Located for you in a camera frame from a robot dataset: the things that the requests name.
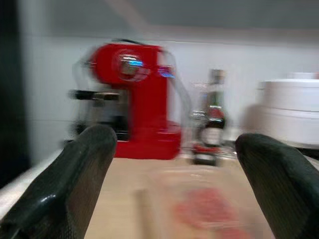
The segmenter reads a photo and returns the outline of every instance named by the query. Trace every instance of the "stacked white dishes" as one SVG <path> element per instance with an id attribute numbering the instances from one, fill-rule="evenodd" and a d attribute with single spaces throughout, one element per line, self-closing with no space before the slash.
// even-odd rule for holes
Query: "stacked white dishes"
<path id="1" fill-rule="evenodd" d="M 260 132 L 294 147 L 319 149 L 319 80 L 264 83 Z"/>

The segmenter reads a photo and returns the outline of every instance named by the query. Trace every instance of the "white container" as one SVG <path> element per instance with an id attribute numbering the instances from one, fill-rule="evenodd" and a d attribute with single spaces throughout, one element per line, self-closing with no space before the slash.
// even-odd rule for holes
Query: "white container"
<path id="1" fill-rule="evenodd" d="M 319 148 L 319 112 L 261 107 L 260 133 L 293 147 Z"/>
<path id="2" fill-rule="evenodd" d="M 262 105 L 283 110 L 319 112 L 319 80 L 266 81 Z"/>
<path id="3" fill-rule="evenodd" d="M 271 239 L 271 231 L 251 188 L 244 186 L 249 185 L 247 179 L 244 174 L 243 177 L 235 175 L 238 174 L 227 169 L 197 165 L 150 172 L 148 191 L 158 239 L 218 239 L 219 230 L 229 228 L 244 230 L 251 239 Z M 227 204 L 238 215 L 238 221 L 199 229 L 176 217 L 174 206 L 185 199 L 185 192 L 207 185 L 222 193 Z"/>
<path id="4" fill-rule="evenodd" d="M 317 72 L 291 72 L 288 77 L 292 79 L 316 79 Z"/>

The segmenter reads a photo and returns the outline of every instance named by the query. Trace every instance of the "bottle label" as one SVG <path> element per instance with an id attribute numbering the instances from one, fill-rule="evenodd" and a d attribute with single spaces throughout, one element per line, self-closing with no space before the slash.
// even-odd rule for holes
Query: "bottle label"
<path id="1" fill-rule="evenodd" d="M 222 119 L 224 117 L 224 113 L 223 113 L 223 111 L 221 111 L 220 108 L 213 107 L 209 111 L 209 117 L 210 118 Z"/>
<path id="2" fill-rule="evenodd" d="M 197 159 L 202 159 L 202 160 L 210 160 L 210 161 L 214 160 L 214 157 L 209 154 L 197 154 L 195 157 Z"/>
<path id="3" fill-rule="evenodd" d="M 223 130 L 221 128 L 205 128 L 201 132 L 201 139 L 206 144 L 220 145 Z"/>

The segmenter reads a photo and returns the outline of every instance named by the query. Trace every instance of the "espresso machine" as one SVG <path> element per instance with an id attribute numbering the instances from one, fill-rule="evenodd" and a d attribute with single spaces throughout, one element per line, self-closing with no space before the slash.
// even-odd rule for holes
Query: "espresso machine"
<path id="1" fill-rule="evenodd" d="M 167 119 L 169 81 L 176 86 L 174 68 L 159 63 L 165 55 L 161 47 L 126 41 L 133 44 L 103 45 L 86 62 L 94 78 L 106 87 L 72 91 L 73 98 L 92 102 L 85 120 L 76 124 L 76 132 L 92 124 L 107 124 L 118 138 L 115 157 L 173 159 L 181 144 L 181 126 Z M 178 85 L 187 96 L 181 82 Z M 110 101 L 113 108 L 106 109 Z"/>

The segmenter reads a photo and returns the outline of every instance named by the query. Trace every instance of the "clear plastic container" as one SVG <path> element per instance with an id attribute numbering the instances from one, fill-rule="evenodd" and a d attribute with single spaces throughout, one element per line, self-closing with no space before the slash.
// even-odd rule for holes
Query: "clear plastic container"
<path id="1" fill-rule="evenodd" d="M 252 192 L 227 169 L 197 165 L 166 168 L 150 172 L 148 183 L 158 239 L 225 239 L 228 234 L 237 233 L 236 230 L 247 235 L 239 239 L 266 238 L 255 235 L 256 228 L 252 230 L 255 225 L 251 224 L 254 218 L 251 209 L 256 204 L 251 198 Z M 190 192 L 206 189 L 216 190 L 224 205 L 236 216 L 231 220 L 205 221 L 191 203 L 184 204 L 187 217 L 183 220 L 176 208 L 189 202 Z"/>

